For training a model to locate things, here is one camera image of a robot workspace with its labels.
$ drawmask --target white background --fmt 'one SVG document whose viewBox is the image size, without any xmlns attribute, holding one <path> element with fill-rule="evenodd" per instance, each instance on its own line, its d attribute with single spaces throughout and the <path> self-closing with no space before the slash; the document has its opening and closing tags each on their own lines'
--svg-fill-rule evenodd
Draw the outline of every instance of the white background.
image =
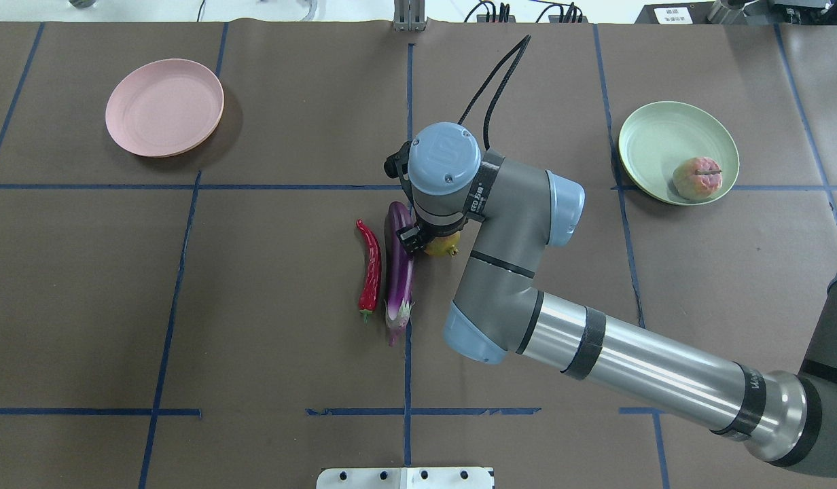
<svg viewBox="0 0 837 489">
<path fill-rule="evenodd" d="M 427 0 L 429 18 L 463 22 L 477 2 L 474 0 Z M 75 9 L 68 0 L 0 0 L 0 21 L 194 21 L 201 0 L 98 0 L 88 9 Z M 533 22 L 546 4 L 513 0 L 511 14 L 519 22 Z M 645 0 L 577 1 L 591 22 L 632 24 Z M 257 18 L 274 21 L 300 20 L 309 8 L 307 0 L 207 0 L 203 21 Z M 484 12 L 484 7 L 477 10 Z M 558 9 L 548 13 L 558 13 Z M 319 0 L 315 21 L 391 20 L 394 0 Z"/>
</svg>

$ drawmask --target red chili pepper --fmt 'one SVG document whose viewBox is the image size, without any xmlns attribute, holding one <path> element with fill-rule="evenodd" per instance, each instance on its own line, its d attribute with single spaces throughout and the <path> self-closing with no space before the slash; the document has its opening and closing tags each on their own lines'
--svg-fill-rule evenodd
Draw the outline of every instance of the red chili pepper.
<svg viewBox="0 0 837 489">
<path fill-rule="evenodd" d="M 381 281 L 382 268 L 380 261 L 382 257 L 379 253 L 379 241 L 376 235 L 373 234 L 361 219 L 355 223 L 365 242 L 367 244 L 367 276 L 365 278 L 365 289 L 361 292 L 359 298 L 359 312 L 365 317 L 369 316 L 373 310 L 376 310 L 377 298 L 379 297 L 379 282 Z"/>
</svg>

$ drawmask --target pink plate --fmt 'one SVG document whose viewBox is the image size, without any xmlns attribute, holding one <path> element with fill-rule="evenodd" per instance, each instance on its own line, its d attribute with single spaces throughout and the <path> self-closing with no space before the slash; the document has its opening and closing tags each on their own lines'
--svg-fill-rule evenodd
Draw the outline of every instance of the pink plate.
<svg viewBox="0 0 837 489">
<path fill-rule="evenodd" d="M 105 124 L 126 151 L 170 157 L 213 134 L 224 101 L 222 84 L 207 66 L 188 59 L 163 59 L 120 81 L 107 101 Z"/>
</svg>

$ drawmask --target white bracket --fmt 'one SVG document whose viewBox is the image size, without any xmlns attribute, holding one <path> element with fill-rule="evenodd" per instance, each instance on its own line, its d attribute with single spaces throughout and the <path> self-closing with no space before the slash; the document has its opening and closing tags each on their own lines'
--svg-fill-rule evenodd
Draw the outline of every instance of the white bracket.
<svg viewBox="0 0 837 489">
<path fill-rule="evenodd" d="M 489 467 L 326 469 L 316 489 L 494 489 Z"/>
<path fill-rule="evenodd" d="M 394 30 L 424 31 L 425 0 L 394 0 Z"/>
</svg>

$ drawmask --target plate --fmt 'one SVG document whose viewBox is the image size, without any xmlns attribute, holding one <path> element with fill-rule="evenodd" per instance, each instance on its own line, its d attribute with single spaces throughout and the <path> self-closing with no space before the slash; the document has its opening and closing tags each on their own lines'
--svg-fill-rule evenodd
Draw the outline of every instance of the plate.
<svg viewBox="0 0 837 489">
<path fill-rule="evenodd" d="M 687 103 L 654 102 L 636 109 L 621 127 L 618 151 L 633 182 L 668 204 L 708 204 L 724 197 L 738 179 L 738 148 L 729 131 Z M 693 157 L 710 157 L 723 174 L 719 191 L 703 200 L 683 198 L 673 185 L 673 171 Z"/>
<path fill-rule="evenodd" d="M 105 124 L 126 151 L 170 157 L 213 134 L 224 101 L 222 84 L 207 66 L 188 59 L 162 59 L 120 81 L 107 101 Z"/>
</svg>

